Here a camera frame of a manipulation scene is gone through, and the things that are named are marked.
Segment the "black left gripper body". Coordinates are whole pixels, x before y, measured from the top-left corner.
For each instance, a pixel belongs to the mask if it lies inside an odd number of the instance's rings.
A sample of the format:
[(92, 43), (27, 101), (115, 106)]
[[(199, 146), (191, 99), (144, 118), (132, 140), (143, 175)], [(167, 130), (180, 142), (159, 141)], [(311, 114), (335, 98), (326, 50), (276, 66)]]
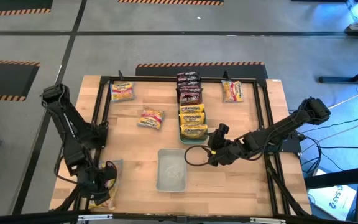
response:
[(113, 180), (112, 167), (81, 171), (78, 174), (78, 183), (82, 186), (83, 193), (87, 197), (93, 196), (93, 201), (96, 205), (100, 205), (110, 199), (110, 187), (107, 186), (110, 180)]

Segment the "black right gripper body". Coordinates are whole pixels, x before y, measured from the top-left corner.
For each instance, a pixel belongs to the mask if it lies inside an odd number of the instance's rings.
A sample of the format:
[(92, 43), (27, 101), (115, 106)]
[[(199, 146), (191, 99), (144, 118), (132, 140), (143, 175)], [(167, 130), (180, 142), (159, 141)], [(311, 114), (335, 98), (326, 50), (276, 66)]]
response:
[(239, 158), (240, 147), (234, 141), (225, 139), (229, 132), (229, 126), (221, 123), (212, 133), (209, 133), (208, 164), (217, 167), (218, 165), (230, 165)]

